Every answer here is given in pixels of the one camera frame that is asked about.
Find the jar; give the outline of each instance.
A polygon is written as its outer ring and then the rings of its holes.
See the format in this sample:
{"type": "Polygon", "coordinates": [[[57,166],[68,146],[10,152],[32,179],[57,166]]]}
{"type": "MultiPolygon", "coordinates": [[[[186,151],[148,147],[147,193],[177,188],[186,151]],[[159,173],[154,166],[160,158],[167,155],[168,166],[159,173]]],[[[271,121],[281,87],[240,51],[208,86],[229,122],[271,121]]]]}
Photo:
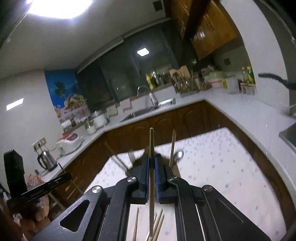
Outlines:
{"type": "Polygon", "coordinates": [[[93,120],[87,120],[86,123],[84,124],[85,129],[87,130],[87,133],[89,135],[93,134],[96,132],[96,126],[94,124],[93,120]]]}

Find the wooden stick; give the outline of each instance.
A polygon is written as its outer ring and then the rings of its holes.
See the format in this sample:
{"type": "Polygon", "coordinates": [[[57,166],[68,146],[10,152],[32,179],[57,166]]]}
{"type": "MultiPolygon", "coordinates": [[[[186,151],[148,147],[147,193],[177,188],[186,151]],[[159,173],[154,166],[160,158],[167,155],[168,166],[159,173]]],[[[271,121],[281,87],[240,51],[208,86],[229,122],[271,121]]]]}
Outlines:
{"type": "Polygon", "coordinates": [[[133,230],[133,241],[136,241],[136,238],[137,238],[138,216],[139,216],[139,207],[137,209],[137,215],[136,215],[136,221],[135,221],[135,228],[133,230]]]}
{"type": "Polygon", "coordinates": [[[117,158],[117,160],[128,170],[128,167],[124,164],[124,162],[117,156],[116,152],[109,146],[109,144],[105,141],[105,146],[109,149],[111,154],[117,158]]]}
{"type": "Polygon", "coordinates": [[[173,162],[174,162],[173,157],[174,157],[174,147],[175,147],[176,135],[177,135],[177,132],[175,129],[173,129],[172,147],[170,149],[170,163],[169,163],[169,166],[171,168],[173,167],[173,162]]]}
{"type": "Polygon", "coordinates": [[[126,172],[126,169],[118,163],[117,159],[114,156],[111,156],[111,159],[113,162],[115,162],[117,166],[119,166],[124,172],[126,172]]]}
{"type": "Polygon", "coordinates": [[[160,215],[158,216],[156,222],[154,223],[154,226],[153,226],[153,236],[149,238],[149,241],[152,241],[153,240],[153,237],[155,236],[155,233],[156,233],[156,229],[158,227],[158,224],[159,224],[159,221],[161,219],[161,215],[163,214],[163,209],[161,209],[160,211],[160,215]]]}
{"type": "MultiPolygon", "coordinates": [[[[154,216],[153,224],[155,223],[156,217],[157,217],[157,213],[156,213],[155,216],[154,216]]],[[[148,241],[148,240],[149,240],[149,238],[150,238],[149,234],[150,234],[150,230],[148,230],[148,234],[147,234],[147,236],[146,236],[146,238],[145,238],[145,241],[148,241]]]]}
{"type": "Polygon", "coordinates": [[[154,187],[155,187],[155,167],[154,167],[154,129],[150,128],[149,142],[150,170],[149,170],[149,230],[150,237],[153,236],[154,218],[154,187]]]}
{"type": "Polygon", "coordinates": [[[156,233],[155,233],[155,235],[153,236],[153,240],[152,240],[152,241],[156,241],[156,240],[157,240],[158,235],[159,235],[159,232],[160,232],[160,229],[161,229],[161,226],[162,226],[162,224],[163,224],[163,219],[164,219],[164,218],[165,218],[165,215],[162,215],[161,220],[160,220],[160,224],[159,224],[158,227],[157,227],[156,233]]]}

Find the faucet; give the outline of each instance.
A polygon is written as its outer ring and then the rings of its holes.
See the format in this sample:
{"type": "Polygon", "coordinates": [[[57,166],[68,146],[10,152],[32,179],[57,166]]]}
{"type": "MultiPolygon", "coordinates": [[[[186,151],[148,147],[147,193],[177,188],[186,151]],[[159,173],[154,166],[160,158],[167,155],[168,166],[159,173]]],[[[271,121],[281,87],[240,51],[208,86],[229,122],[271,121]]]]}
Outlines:
{"type": "Polygon", "coordinates": [[[139,89],[140,89],[141,87],[146,88],[146,89],[149,91],[149,97],[150,97],[150,99],[151,99],[151,102],[152,102],[153,106],[157,106],[157,104],[158,104],[157,99],[154,97],[154,95],[152,94],[152,92],[150,91],[150,89],[149,89],[146,85],[140,85],[140,86],[138,87],[138,90],[137,90],[137,97],[139,96],[139,89]]]}

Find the spoon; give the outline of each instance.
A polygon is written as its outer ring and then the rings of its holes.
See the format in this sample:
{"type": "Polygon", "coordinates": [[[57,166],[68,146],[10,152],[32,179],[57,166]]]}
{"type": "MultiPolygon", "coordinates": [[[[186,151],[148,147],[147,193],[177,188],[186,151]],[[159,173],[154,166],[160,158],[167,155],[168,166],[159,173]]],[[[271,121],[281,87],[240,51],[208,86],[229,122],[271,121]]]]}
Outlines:
{"type": "Polygon", "coordinates": [[[183,150],[178,150],[174,153],[174,156],[173,156],[173,161],[174,161],[174,164],[175,163],[178,163],[184,156],[184,151],[183,150]]]}

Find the square ceiling light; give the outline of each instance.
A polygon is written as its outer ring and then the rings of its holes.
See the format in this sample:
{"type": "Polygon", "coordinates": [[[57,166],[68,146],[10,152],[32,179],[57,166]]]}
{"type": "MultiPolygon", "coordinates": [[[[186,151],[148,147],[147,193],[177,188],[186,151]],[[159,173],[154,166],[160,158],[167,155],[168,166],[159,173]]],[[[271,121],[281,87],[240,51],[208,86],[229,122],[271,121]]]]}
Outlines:
{"type": "Polygon", "coordinates": [[[140,49],[138,52],[137,52],[138,55],[141,55],[142,57],[149,54],[149,51],[146,49],[146,48],[143,48],[143,49],[140,49]]]}
{"type": "Polygon", "coordinates": [[[27,0],[33,2],[28,13],[42,17],[71,19],[82,14],[92,0],[27,0]]]}

